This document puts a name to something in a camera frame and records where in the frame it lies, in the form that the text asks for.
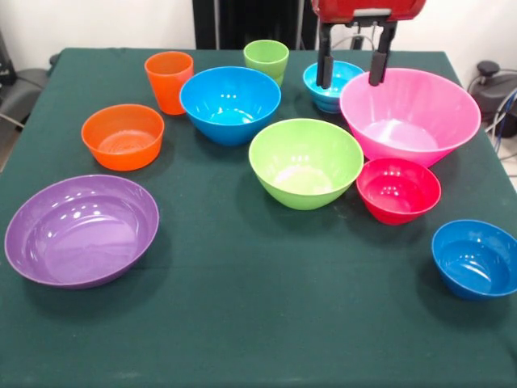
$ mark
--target red bowl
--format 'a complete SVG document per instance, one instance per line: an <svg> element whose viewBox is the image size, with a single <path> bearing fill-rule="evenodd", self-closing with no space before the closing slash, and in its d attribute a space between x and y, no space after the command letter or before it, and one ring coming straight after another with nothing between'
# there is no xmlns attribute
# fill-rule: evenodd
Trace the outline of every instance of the red bowl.
<svg viewBox="0 0 517 388"><path fill-rule="evenodd" d="M372 216L388 225L413 221L434 208L442 195L429 169L398 158L367 162L356 184Z"/></svg>

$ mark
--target bowl rim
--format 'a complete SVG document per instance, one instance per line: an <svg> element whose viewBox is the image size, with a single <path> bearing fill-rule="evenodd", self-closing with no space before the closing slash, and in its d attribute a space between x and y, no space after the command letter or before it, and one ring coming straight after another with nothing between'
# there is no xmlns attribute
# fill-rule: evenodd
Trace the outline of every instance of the bowl rim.
<svg viewBox="0 0 517 388"><path fill-rule="evenodd" d="M269 182L269 179L265 179L261 174L259 174L257 172L257 168L256 166L254 165L254 162L253 162L253 159L251 157L251 153L253 151L253 148L254 148L254 145L255 145L255 142L256 140L261 136L261 133L265 133L267 131L271 131L272 129L275 129L275 126L277 125L281 125L281 124L285 124L286 122L289 122L289 121L306 121L306 122L317 122L317 123L325 123L326 125L332 127L333 129L335 129L336 131L339 130L340 132L343 133L343 136L345 138L347 138L348 140L351 140L351 144L353 144L354 146L357 147L357 150L359 151L360 153L360 164L359 164L359 168L358 168L358 171L356 173L353 174L353 178L350 178L346 183L344 184L341 184L339 185L338 187L334 188L332 191L330 192L323 192L323 193L320 193L320 194L305 194L305 193L301 193L301 192L294 192L294 191L290 191L290 190L285 190L283 188L278 188L277 186L275 186L274 184L270 183ZM276 121L275 123L273 124L270 124L268 125L266 128L264 128L262 131L260 131L259 133L257 133L255 135L255 137L253 138L253 140L251 141L250 143L250 148L248 149L248 160L250 161L250 165L251 165L251 168L253 169L254 173L263 181L263 182L266 182L267 184L269 184L270 186L272 186L273 188L277 189L277 190L280 190L281 192L286 192L287 194L294 194L294 195L297 195L297 196L307 196L307 197L317 197L317 196L326 196L326 195L329 195L329 194L332 194L332 193L335 193L335 192L339 192L340 190L343 190L343 189L346 189L347 187L349 187L352 183L354 183L354 181L357 179L357 177L359 176L359 174L361 173L361 171L363 170L363 166L364 166L364 154L363 154L363 149L361 148L361 145L357 142L357 140L352 136L350 135L345 129L337 126L336 124L332 124L332 123L329 123L328 121L324 121L324 120L318 120L318 119L309 119L309 118L303 118L303 117L299 117L299 118L295 118L295 119L288 119L288 120L281 120L281 121Z"/></svg>
<svg viewBox="0 0 517 388"><path fill-rule="evenodd" d="M336 60L334 60L334 64L336 64L336 63L340 63L340 64L343 64L343 65L347 65L347 66L350 66L350 67L352 67L352 68L356 68L356 69L358 69L358 70L361 70L361 72L360 72L359 74L357 74L356 76L354 76L354 77L350 78L350 79L348 80L347 84L348 84L352 79L354 79L355 77L359 77L361 74L363 74L363 73L364 73L364 70L363 70L363 69L361 69L361 68L360 68L359 66L357 66L357 65L354 65L353 63L346 62L346 61L336 61ZM314 62L313 64L311 64L311 65L309 65L309 66L307 66L307 67L305 68L304 73L303 73L303 75L302 75L302 79L303 79L304 84L305 84L305 86L307 87L307 89L309 89L310 91L313 91L313 92L314 92L314 93L316 93L317 95L323 95L323 94L322 94L322 91L319 91L319 90L317 90L317 89L313 89L313 88L312 88L312 87L310 87L310 86L309 86L309 84L307 83L307 72L308 72L311 68L313 68L314 66L317 66L317 62ZM332 99L337 99L337 100L339 100L339 99L340 99L340 97L341 97L341 92L343 91L343 89L342 89L342 90L340 90L340 91L337 93L337 95L324 95L324 96L325 96L325 97L332 98Z"/></svg>
<svg viewBox="0 0 517 388"><path fill-rule="evenodd" d="M207 121L205 119L200 118L196 114L192 113L188 109L186 109L185 105L183 104L183 92L185 91L185 88L187 87L189 82L192 79L194 79L196 77L199 77L201 74L206 74L206 73L210 73L210 72L213 72L213 71L217 72L217 71L222 70L222 69L232 69L232 70L237 69L237 71L249 71L251 73L257 74L259 77L263 77L271 85L274 85L275 90L278 92L278 99L276 101L276 105L270 111L266 112L263 116L261 116L258 119L250 121L249 123L235 123L235 124L221 124L221 123L214 123L212 121ZM242 125L249 125L249 124L256 123L257 121L260 121L260 120L268 117L270 114L274 113L278 109L278 106L280 105L281 101L282 101L282 91L280 90L280 86L278 86L278 84L275 82L275 80L273 78L271 78L269 75L263 73L262 71L258 71L258 70L255 70L255 69L250 69L248 67L243 67L243 66L219 66L219 67L212 67L211 69L206 69L206 70L200 71L199 73L197 73L194 76L190 77L188 79L188 81L186 81L183 84L183 86L181 88L181 91L179 91L179 102L181 103L181 106L185 110L187 115L189 115L191 117L194 117L196 120L202 121L204 123L209 123L210 125L214 125L214 126L217 126L217 127L238 127L238 126L242 126Z"/></svg>
<svg viewBox="0 0 517 388"><path fill-rule="evenodd" d="M153 228L152 230L152 233L151 233L151 237L149 239L149 241L142 247L141 250L139 250L132 258L132 260L130 260L126 265L124 265L122 268L118 268L116 269L115 271L112 271L112 272L109 272L109 273L106 273L102 276L98 276L96 278L93 278L93 279L89 279L87 281L80 281L80 282L72 282L72 283L55 283L55 282L51 282L51 281L45 281L45 280L40 280L40 279L36 279L34 278L33 276L29 276L27 275L26 273L20 271L16 266L14 266L13 264L13 259L10 257L9 255L9 252L7 251L7 242L9 240L9 236L10 234L12 233L11 232L11 227L12 227L12 224L13 222L15 221L15 219L19 216L19 213L22 212L30 202L32 202L35 198L37 198L39 195L41 195L42 193L50 190L51 188L54 188L56 186L60 186L64 183L67 183L67 182L71 182L71 181L74 181L74 180L80 180L80 179L96 179L96 178L102 178L102 179L110 179L112 181L123 181L125 183L129 183L130 185L134 186L134 187L137 187L139 188L140 190L142 190L147 196L149 196L149 198L151 199L152 203L153 203L153 210L154 212L156 213L156 217L157 217L157 221L156 221L156 226ZM138 184L137 182L134 182L130 179L126 179L126 178L122 178L120 176L115 176L115 175L107 175L107 174L89 174L89 175L77 175L77 176L73 176L71 178L67 178L67 179L63 179L63 180L60 180L56 183L52 183L48 186L46 186L45 188L42 188L41 190L39 190L38 192L36 192L35 194L33 194L28 200L26 200L25 202L23 202L23 204L18 208L18 210L16 210L15 214L13 215L13 217L11 218L11 220L9 221L9 224L7 225L7 229L6 229L6 235L4 236L4 243L3 243L3 247L4 247L4 252L6 254L6 258L7 258L7 262L11 265L11 267L22 277L24 277L25 279L29 279L31 281L34 281L35 283L38 283L40 285L48 285L48 286L52 286L52 287L57 287L57 288L74 288L74 287L81 287L83 285L94 285L96 282L99 282L99 281L102 281L102 280L105 280L105 279L108 279L110 276L113 276L115 275L116 273L119 273L119 272L122 272L123 270L131 267L132 265L134 265L141 257L142 255L145 253L145 251L147 251L151 245L151 243L153 243L153 240L156 238L156 234L158 232L158 227L160 225L160 211L158 209L158 204L156 203L156 200L154 199L154 197L151 195L151 193L145 189L143 186L141 186L140 184Z"/></svg>
<svg viewBox="0 0 517 388"><path fill-rule="evenodd" d="M474 100L474 98L469 94L467 93L466 90L464 90L460 85L458 85L457 83L451 81L450 79L448 78L445 78L445 77L442 77L441 75L438 75L438 74L434 74L434 73L430 73L428 71L425 71L425 70L417 70L417 69L409 69L409 68L405 68L405 67L391 67L391 68L388 68L386 69L386 72L387 73L420 73L420 74L425 74L431 78L436 78L436 79L439 79L441 82L448 82L450 83L451 85L453 85L458 91L460 91L460 93L462 93L465 97L467 97L467 99L469 100L469 102L471 103L471 105L473 105L473 107L475 107L476 109L476 116L477 116L477 119L476 119L476 122L477 122L477 125L476 126L473 126L473 131L463 140L463 141L459 141L457 142L456 144L454 145L448 145L447 147L441 147L441 148L435 148L435 149L432 149L432 150L416 150L416 149L412 149L412 148L408 148L408 147L405 147L405 148L401 148L401 147L393 147L392 145L387 145L381 141L378 141L377 139L373 138L373 137L370 137L368 136L366 133L364 133L363 131L360 131L358 130L358 126L355 125L353 123L352 120L349 120L347 119L346 115L345 115L345 112L344 112L344 109L346 108L346 103L344 101L344 98L343 98L343 95L345 93L345 90L350 87L351 85L354 84L354 82L360 82L360 80L362 78L366 78L366 77L369 77L370 76L370 72L367 71L367 72L364 72L362 74L359 74L357 77L353 77L353 79L351 79L344 87L343 89L341 90L341 95L339 96L339 110L341 111L341 114L343 115L343 118L345 119L345 121L348 123L348 125L350 126L350 129L353 133L360 133L361 136L364 136L366 137L368 140L370 141L373 141L375 142L376 144L378 145L381 145L383 147L389 147L390 149L392 150L401 150L401 151L406 151L406 152L412 152L412 153L415 153L415 154L430 154L430 153L441 153L441 152L445 152L445 151L451 151L451 150L455 150L456 148L459 148L461 147L463 144L466 144L467 142L469 142L474 136L476 136L476 134L479 132L479 128L481 127L481 111L479 110L479 107L477 106L477 103L476 101Z"/></svg>
<svg viewBox="0 0 517 388"><path fill-rule="evenodd" d="M96 116L100 116L103 113L105 113L107 111L110 111L112 109L128 108L128 107L138 108L138 109L141 109L142 111L146 110L147 112L151 113L153 116L155 116L155 117L157 117L159 119L159 121L160 121L160 133L158 134L156 139L154 139L154 141L149 143L145 148L140 148L138 150L134 150L134 151L131 151L131 152L124 152L122 154L116 154L116 153L112 153L112 152L106 152L106 151L99 150L99 148L93 147L89 142L86 141L86 139L84 138L85 137L85 133L86 133L86 126L91 122L91 120L93 120ZM148 148L151 148L152 146L154 146L157 143L161 142L162 139L163 139L163 133L164 132L165 132L165 121L163 120L162 115L160 115L160 113L158 113L157 111L155 111L151 107L147 107L147 106L139 104L139 103L119 103L117 105L110 105L109 107L105 107L105 108L99 109L97 112L91 114L90 117L88 117L85 120L84 124L81 127L81 139L82 139L82 142L85 144L86 147L88 147L89 150L93 150L93 151L95 151L98 154L108 155L108 156L130 156L130 155L137 154L137 153L141 152L142 150L147 150Z"/></svg>
<svg viewBox="0 0 517 388"><path fill-rule="evenodd" d="M478 291L476 289L471 289L470 287L467 287L466 285L461 284L459 281L457 281L453 277L449 276L449 274L443 270L442 266L440 265L440 263L438 262L438 260L436 258L436 252L435 252L436 237L438 236L439 233L443 232L444 228L447 228L452 224L460 224L460 223L465 223L465 222L469 222L469 223L473 223L473 224L482 224L482 225L488 226L492 229L495 229L495 230L501 232L502 234L506 235L508 238L513 240L515 243L517 243L514 236L512 236L505 230L499 228L498 226L496 226L494 224L490 224L489 222L486 222L486 221L474 220L474 219L469 219L469 218L461 218L458 220L446 222L445 224L441 225L441 227L436 230L436 232L433 234L433 238L431 240L431 252L433 255L433 261L435 262L435 266L438 268L440 273L442 275L446 276L452 283L459 286L460 288L465 289L465 290L469 291L470 293L474 293L476 295L483 296L483 297L505 297L505 296L510 295L510 294L514 293L515 291L517 291L517 285L516 285L513 289L503 292L503 293L484 293L482 291Z"/></svg>
<svg viewBox="0 0 517 388"><path fill-rule="evenodd" d="M358 183L359 180L361 179L361 175L363 174L365 167L371 166L372 164L375 164L377 161L387 161L387 160L394 161L394 162L400 162L400 161L402 161L404 163L407 162L409 164L414 165L417 168L421 168L422 171L425 171L433 179L433 181L436 183L436 185L438 187L438 196L436 197L435 201L431 205L427 206L425 209L422 209L422 210L419 210L419 211L414 211L414 212L395 212L395 211L392 211L392 210L386 210L384 208L381 208L378 204L376 204L375 202L369 200L368 197L363 192L363 190L361 189L359 183ZM373 206L376 209L382 210L382 211L384 211L386 213L390 213L390 214L397 215L397 216L419 216L419 215L422 215L424 213L427 213L427 212L431 211L439 203L439 200L442 198L442 184L440 183L440 181L439 181L438 177L435 175L435 173L433 173L433 171L431 171L431 169L429 169L428 167L424 167L421 164L418 164L418 163L413 162L411 160L402 159L402 158L377 158L377 159L368 160L364 164L363 170L361 170L361 173L357 177L357 180L355 182L355 186L357 187L357 192L359 193L360 197L364 201L368 202L369 205Z"/></svg>

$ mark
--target pink bowl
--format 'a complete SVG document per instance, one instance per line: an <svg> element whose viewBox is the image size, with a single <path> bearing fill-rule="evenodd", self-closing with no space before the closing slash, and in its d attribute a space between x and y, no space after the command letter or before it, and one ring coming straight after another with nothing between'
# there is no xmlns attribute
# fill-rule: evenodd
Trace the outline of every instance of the pink bowl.
<svg viewBox="0 0 517 388"><path fill-rule="evenodd" d="M353 78L339 105L368 159L402 158L431 166L469 141L481 113L454 82L411 69L387 69L384 83Z"/></svg>

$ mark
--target light blue bowl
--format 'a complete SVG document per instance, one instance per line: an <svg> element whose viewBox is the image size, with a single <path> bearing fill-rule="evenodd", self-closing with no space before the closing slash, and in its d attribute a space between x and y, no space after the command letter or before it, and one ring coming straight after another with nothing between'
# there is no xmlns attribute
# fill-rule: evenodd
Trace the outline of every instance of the light blue bowl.
<svg viewBox="0 0 517 388"><path fill-rule="evenodd" d="M212 141L239 146L269 124L280 105L273 78L246 67L216 67L190 78L179 99L193 125Z"/></svg>
<svg viewBox="0 0 517 388"><path fill-rule="evenodd" d="M364 73L363 69L348 62L334 61L332 83L328 89L316 86L317 63L312 64L304 72L304 84L316 106L327 113L339 113L339 96L343 87L353 77Z"/></svg>

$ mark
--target purple bowl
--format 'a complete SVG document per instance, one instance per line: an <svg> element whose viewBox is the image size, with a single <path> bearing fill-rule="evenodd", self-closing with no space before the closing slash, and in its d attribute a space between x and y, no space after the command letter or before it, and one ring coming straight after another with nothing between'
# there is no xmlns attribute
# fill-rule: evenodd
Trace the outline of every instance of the purple bowl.
<svg viewBox="0 0 517 388"><path fill-rule="evenodd" d="M7 260L22 276L66 289L102 285L145 252L159 223L142 186L111 175L84 175L48 186L7 227Z"/></svg>

